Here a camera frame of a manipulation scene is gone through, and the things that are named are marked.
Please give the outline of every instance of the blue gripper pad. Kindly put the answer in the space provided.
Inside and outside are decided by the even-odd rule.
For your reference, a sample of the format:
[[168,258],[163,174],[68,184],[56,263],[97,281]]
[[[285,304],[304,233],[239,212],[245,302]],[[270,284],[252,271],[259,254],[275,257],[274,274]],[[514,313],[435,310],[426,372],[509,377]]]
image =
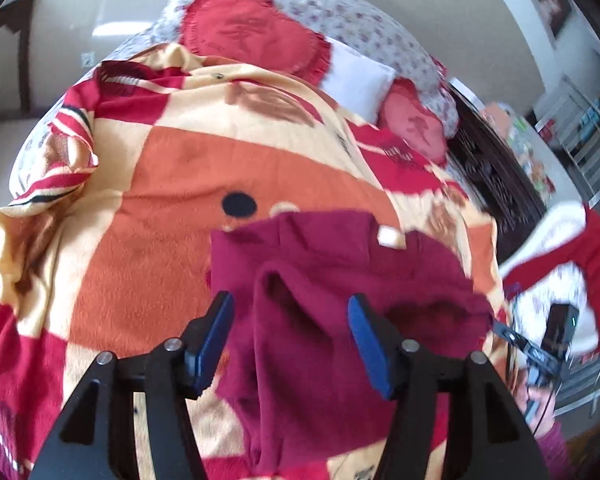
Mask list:
[[211,381],[218,368],[222,350],[229,337],[229,331],[234,323],[234,297],[227,293],[219,293],[209,307],[205,317],[210,317],[210,327],[200,349],[194,355],[195,380],[193,388],[200,396],[211,386]]
[[371,309],[364,294],[349,299],[348,318],[369,382],[385,399],[393,399],[400,386],[396,377],[400,376],[402,336],[389,320]]

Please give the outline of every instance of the person's hand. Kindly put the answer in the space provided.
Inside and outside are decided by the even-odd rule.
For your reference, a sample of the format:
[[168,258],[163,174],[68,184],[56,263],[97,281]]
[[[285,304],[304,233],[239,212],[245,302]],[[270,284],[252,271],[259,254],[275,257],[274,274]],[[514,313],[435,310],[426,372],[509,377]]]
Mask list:
[[551,390],[549,390],[548,388],[533,388],[530,386],[527,389],[527,377],[528,372],[526,370],[521,370],[518,373],[518,378],[516,381],[516,387],[514,389],[513,396],[516,400],[518,408],[523,414],[526,412],[527,401],[538,401],[538,410],[536,411],[533,420],[529,423],[529,428],[531,428],[532,432],[536,432],[536,438],[540,438],[541,436],[545,436],[547,433],[549,433],[549,431],[551,431],[551,428],[554,426],[555,396],[552,395]]

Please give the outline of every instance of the orange and cream blanket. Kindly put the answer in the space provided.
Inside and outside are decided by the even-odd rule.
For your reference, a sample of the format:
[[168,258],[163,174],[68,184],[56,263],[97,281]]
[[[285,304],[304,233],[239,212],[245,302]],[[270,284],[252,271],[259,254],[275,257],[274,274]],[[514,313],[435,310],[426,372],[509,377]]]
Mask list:
[[[288,210],[367,210],[448,245],[502,317],[496,229],[442,170],[306,83],[177,44],[104,62],[67,93],[25,194],[0,209],[0,469],[26,477],[81,375],[104,349],[141,354],[210,303],[209,233]],[[222,199],[248,194],[256,212]],[[496,364],[502,349],[489,337]],[[190,415],[211,480],[249,478],[241,428],[215,394]],[[142,399],[137,442],[152,478]],[[383,443],[280,472],[347,479]],[[429,478],[440,474],[444,443]]]

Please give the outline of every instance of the person's arm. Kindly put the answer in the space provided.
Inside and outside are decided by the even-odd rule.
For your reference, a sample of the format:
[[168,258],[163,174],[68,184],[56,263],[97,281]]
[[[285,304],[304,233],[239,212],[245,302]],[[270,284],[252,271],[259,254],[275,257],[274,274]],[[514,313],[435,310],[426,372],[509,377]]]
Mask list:
[[514,391],[516,404],[523,413],[528,400],[539,403],[536,416],[529,424],[535,432],[538,447],[544,458],[552,480],[569,480],[573,478],[574,469],[567,454],[564,438],[560,432],[560,423],[555,420],[555,396],[548,389],[527,388],[526,372],[520,374],[518,386]]

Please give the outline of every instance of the white pillow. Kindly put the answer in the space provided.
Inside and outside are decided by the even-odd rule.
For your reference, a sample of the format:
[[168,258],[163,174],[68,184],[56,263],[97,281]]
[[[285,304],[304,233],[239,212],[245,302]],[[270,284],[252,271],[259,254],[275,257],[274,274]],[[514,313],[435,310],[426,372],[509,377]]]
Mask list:
[[395,70],[363,56],[344,43],[326,38],[332,45],[331,65],[320,89],[340,106],[376,124],[378,110],[395,79]]

